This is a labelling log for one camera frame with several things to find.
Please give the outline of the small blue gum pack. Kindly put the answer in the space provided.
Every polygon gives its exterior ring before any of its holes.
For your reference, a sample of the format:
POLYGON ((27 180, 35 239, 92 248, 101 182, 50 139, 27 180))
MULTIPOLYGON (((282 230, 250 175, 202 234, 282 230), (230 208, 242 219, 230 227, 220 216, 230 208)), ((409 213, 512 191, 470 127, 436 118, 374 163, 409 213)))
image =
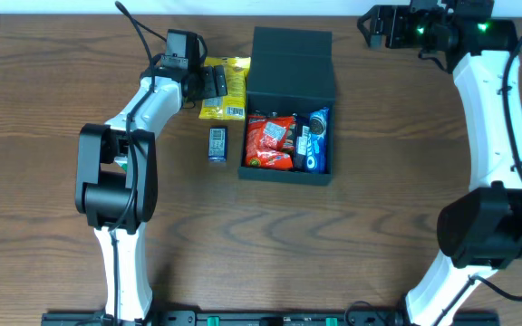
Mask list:
POLYGON ((215 126, 209 129, 208 160, 225 162, 227 160, 227 127, 215 126))

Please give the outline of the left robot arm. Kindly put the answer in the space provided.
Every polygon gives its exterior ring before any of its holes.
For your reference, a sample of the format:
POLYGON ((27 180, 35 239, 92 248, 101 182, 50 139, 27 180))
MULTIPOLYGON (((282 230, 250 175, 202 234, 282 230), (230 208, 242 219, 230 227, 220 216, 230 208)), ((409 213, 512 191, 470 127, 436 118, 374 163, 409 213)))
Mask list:
POLYGON ((145 234, 158 200, 157 137, 184 96, 227 94, 221 65, 184 73, 180 81, 174 70, 156 73, 140 79, 121 112, 103 124, 85 124, 79 135, 74 202, 101 247, 107 283, 102 325, 146 325, 151 318, 145 234))

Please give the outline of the red snack bag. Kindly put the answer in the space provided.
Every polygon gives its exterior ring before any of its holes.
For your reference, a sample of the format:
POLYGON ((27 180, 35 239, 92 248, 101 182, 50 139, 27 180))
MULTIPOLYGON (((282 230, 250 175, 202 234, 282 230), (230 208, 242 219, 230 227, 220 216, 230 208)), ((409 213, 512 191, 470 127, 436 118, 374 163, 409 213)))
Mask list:
POLYGON ((293 116, 270 118, 250 115, 247 121, 245 166, 273 170, 292 169, 292 157, 283 148, 287 132, 294 121, 293 116))

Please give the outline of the black box container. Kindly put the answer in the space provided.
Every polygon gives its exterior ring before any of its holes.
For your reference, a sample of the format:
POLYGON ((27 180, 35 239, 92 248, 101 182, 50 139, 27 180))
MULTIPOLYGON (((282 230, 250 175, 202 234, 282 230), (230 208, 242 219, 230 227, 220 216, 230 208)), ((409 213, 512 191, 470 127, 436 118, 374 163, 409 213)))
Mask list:
POLYGON ((333 35, 330 32, 257 26, 253 35, 251 65, 246 79, 246 108, 255 113, 308 117, 312 112, 329 110, 325 172, 279 171, 250 168, 246 151, 241 152, 237 170, 241 179, 277 183, 327 186, 334 176, 334 131, 336 79, 332 59, 333 35))

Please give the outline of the Haribo candy bag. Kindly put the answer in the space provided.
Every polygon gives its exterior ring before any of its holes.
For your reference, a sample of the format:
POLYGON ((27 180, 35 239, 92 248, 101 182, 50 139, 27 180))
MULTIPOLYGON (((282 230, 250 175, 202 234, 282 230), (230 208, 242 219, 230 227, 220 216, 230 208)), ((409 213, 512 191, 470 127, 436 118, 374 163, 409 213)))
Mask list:
POLYGON ((261 112, 261 111, 254 111, 253 113, 249 114, 248 117, 250 119, 281 119, 281 118, 292 118, 295 119, 297 117, 296 113, 293 114, 281 114, 278 112, 261 112))

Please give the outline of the dark blue bar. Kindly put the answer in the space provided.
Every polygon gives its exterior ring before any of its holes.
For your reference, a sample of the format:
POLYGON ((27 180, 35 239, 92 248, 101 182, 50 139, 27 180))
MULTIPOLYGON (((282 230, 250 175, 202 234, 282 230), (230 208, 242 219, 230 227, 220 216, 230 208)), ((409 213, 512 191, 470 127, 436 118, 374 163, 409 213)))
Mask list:
POLYGON ((307 155, 307 141, 310 136, 309 119, 295 116, 294 170, 304 171, 307 155))

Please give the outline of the yellow snack bag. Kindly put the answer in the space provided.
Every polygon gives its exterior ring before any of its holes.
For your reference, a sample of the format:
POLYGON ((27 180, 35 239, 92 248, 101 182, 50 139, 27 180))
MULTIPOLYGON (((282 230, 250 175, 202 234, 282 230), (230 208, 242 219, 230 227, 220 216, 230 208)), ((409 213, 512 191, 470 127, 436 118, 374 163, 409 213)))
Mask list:
POLYGON ((224 67, 227 94, 203 100, 199 118, 201 120, 244 120, 246 108, 247 76, 250 57, 208 57, 206 66, 224 67))

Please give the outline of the blue Oreo pack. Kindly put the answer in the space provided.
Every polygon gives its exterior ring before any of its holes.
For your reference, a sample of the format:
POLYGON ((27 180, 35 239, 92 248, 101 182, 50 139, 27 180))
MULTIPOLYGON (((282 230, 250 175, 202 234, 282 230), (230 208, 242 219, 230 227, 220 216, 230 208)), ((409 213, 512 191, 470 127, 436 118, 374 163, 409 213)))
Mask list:
POLYGON ((323 174, 326 168, 326 145, 329 109, 323 107, 310 114, 305 171, 323 174))

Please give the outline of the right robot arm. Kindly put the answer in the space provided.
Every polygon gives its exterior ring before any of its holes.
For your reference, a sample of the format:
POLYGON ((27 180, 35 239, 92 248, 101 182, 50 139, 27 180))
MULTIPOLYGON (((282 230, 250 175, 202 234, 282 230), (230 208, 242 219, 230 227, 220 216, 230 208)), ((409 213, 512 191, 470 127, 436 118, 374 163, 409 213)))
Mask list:
POLYGON ((490 1, 375 5, 357 21, 371 48, 413 48, 452 75, 470 148, 469 191, 439 215, 439 252, 386 325, 490 324, 460 306, 480 285, 522 259, 522 33, 493 16, 490 1))

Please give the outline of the green bar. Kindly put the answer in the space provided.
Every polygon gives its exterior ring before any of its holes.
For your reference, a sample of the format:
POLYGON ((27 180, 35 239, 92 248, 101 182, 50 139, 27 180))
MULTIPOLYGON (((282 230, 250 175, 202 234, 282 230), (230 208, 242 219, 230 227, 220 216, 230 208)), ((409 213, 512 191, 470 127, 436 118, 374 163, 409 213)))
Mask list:
POLYGON ((114 159, 114 162, 120 167, 123 169, 124 172, 127 171, 128 169, 128 159, 126 157, 120 157, 120 156, 117 156, 115 159, 114 159))

